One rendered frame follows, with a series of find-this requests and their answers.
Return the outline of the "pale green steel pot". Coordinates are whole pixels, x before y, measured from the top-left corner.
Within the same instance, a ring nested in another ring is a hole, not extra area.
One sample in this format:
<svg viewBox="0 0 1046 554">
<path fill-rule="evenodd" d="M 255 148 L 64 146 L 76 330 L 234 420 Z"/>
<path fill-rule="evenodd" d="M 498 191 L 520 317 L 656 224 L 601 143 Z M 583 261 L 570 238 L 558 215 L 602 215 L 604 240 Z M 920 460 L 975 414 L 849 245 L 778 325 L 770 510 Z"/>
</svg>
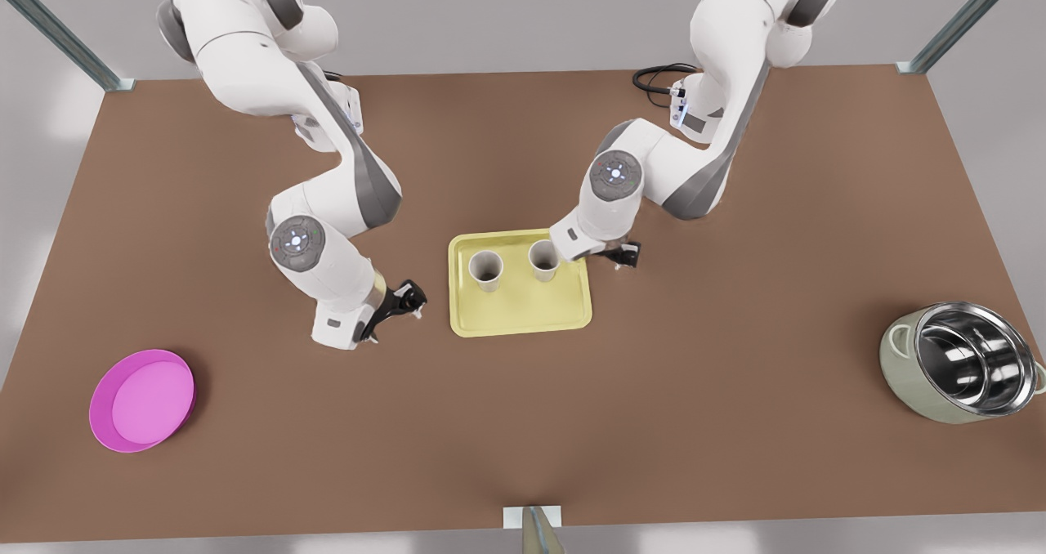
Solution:
<svg viewBox="0 0 1046 554">
<path fill-rule="evenodd" d="M 1046 365 L 997 311 L 937 303 L 894 320 L 879 342 L 879 367 L 901 402 L 959 425 L 1006 417 L 1046 394 Z"/>
</svg>

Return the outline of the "pink round plate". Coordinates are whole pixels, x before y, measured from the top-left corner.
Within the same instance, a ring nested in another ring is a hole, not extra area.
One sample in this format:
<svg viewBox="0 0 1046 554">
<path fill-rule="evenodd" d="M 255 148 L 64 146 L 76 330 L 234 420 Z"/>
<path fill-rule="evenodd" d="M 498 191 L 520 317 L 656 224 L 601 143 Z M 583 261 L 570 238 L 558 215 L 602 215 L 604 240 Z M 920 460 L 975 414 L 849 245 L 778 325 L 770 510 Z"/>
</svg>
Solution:
<svg viewBox="0 0 1046 554">
<path fill-rule="evenodd" d="M 88 420 L 109 451 L 138 453 L 187 423 L 197 401 L 194 371 L 172 351 L 138 351 L 109 368 L 95 386 Z"/>
</svg>

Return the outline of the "silver frame post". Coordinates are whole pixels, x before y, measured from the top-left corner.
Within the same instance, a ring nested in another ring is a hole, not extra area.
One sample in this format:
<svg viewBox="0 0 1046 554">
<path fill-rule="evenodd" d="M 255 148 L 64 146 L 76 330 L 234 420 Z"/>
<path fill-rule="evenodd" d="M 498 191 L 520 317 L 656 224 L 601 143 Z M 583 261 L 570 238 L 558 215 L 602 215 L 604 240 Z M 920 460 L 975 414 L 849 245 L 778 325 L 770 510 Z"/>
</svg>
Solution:
<svg viewBox="0 0 1046 554">
<path fill-rule="evenodd" d="M 135 87 L 134 78 L 119 77 L 41 0 L 7 0 L 7 3 L 12 4 L 12 9 L 22 15 L 39 33 L 55 45 L 62 54 L 75 63 L 79 70 L 105 92 L 130 92 Z"/>
<path fill-rule="evenodd" d="M 918 54 L 909 61 L 896 62 L 901 76 L 925 76 L 959 40 L 1000 0 L 967 0 L 964 5 L 949 18 Z"/>
<path fill-rule="evenodd" d="M 563 512 L 559 505 L 502 509 L 502 528 L 521 531 L 521 554 L 565 554 L 556 533 L 561 527 Z"/>
</svg>

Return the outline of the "yellow rectangular tray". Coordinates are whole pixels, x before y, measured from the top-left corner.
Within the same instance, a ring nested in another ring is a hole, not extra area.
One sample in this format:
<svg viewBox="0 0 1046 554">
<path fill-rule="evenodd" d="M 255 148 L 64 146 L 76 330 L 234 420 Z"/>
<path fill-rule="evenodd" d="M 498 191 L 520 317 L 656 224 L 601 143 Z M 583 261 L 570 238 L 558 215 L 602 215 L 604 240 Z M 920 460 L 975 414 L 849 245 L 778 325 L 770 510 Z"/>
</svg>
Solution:
<svg viewBox="0 0 1046 554">
<path fill-rule="evenodd" d="M 548 230 L 487 231 L 459 235 L 448 245 L 449 326 L 460 337 L 503 337 L 583 329 L 592 319 L 586 260 L 563 262 L 547 281 L 535 278 L 531 245 Z M 501 257 L 498 287 L 485 291 L 468 264 L 479 252 Z"/>
</svg>

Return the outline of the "white IKEA cup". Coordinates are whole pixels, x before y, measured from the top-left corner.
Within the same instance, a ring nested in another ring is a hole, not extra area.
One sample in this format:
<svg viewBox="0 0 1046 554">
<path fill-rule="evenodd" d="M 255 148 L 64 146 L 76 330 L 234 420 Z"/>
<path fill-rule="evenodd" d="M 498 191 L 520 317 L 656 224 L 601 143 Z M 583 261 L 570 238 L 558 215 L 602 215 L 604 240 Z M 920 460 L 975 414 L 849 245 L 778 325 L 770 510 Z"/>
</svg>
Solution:
<svg viewBox="0 0 1046 554">
<path fill-rule="evenodd" d="M 503 260 L 494 250 L 479 250 L 468 260 L 468 274 L 486 293 L 499 288 L 503 270 Z"/>
<path fill-rule="evenodd" d="M 535 241 L 527 253 L 528 263 L 539 282 L 552 281 L 560 266 L 560 257 L 554 244 L 549 239 Z"/>
</svg>

